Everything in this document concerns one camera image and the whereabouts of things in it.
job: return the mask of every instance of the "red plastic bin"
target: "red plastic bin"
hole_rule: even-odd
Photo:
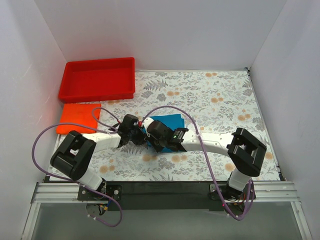
[[[65,65],[58,98],[64,103],[133,99],[133,57],[71,61]]]

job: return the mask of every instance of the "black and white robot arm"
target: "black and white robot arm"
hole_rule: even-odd
[[[224,189],[225,198],[237,198],[251,177],[258,177],[266,153],[266,146],[244,128],[234,133],[202,133],[201,139],[207,152],[228,156],[235,170]],[[149,141],[160,152],[163,148],[174,152],[202,151],[199,135],[188,128],[170,129],[160,121],[147,117],[143,125],[137,117],[127,114],[113,134],[80,134],[71,131],[51,158],[50,164],[73,181],[100,191],[104,179],[88,168],[92,154],[109,148],[118,148],[134,142],[140,145]]]

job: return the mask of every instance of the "floral pattern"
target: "floral pattern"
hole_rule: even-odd
[[[229,133],[246,128],[267,146],[261,174],[255,180],[277,181],[279,174],[253,88],[246,71],[218,72],[151,72],[135,74],[133,99],[102,101],[104,108],[122,119],[132,114],[139,119],[155,107],[177,106],[196,120],[202,133]],[[176,114],[162,108],[154,115]],[[101,111],[100,120],[110,125],[115,120]],[[184,116],[185,125],[194,127]],[[99,124],[99,129],[106,127]],[[208,153],[217,180],[226,181],[235,166],[229,157]],[[204,154],[199,151],[156,153],[147,145],[132,142],[106,149],[92,156],[89,167],[107,181],[210,181]],[[52,168],[55,174],[62,175]]]

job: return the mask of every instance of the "folded orange towel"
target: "folded orange towel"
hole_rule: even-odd
[[[98,123],[92,117],[91,111],[92,109],[98,107],[101,107],[101,104],[66,103],[63,106],[60,123],[82,124],[96,129],[98,127]],[[99,119],[100,109],[95,110],[94,115],[97,119]],[[56,128],[56,133],[66,135],[72,130],[75,130],[81,134],[94,134],[96,132],[80,126],[60,125]]]

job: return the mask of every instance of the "teal cloth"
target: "teal cloth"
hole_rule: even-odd
[[[171,115],[164,115],[164,116],[151,116],[153,120],[157,120],[162,122],[168,128],[171,128],[173,131],[177,128],[184,128],[185,127],[185,120],[181,117],[181,114],[171,114]],[[164,148],[161,152],[163,153],[171,153],[173,152],[169,148]]]

